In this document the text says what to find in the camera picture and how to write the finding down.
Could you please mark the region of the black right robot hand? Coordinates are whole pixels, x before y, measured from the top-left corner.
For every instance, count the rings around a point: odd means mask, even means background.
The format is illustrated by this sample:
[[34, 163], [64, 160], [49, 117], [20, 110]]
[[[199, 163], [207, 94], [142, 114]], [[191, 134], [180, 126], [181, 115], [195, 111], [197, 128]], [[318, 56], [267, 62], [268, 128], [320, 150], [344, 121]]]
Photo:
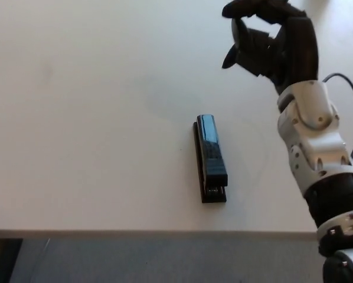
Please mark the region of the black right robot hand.
[[[269, 24], [279, 24], [276, 37], [246, 26], [253, 15]], [[237, 64], [256, 77], [267, 77], [278, 94], [301, 81], [317, 80], [318, 45], [312, 20], [288, 1], [231, 1], [222, 10], [231, 19], [234, 44], [222, 68]]]

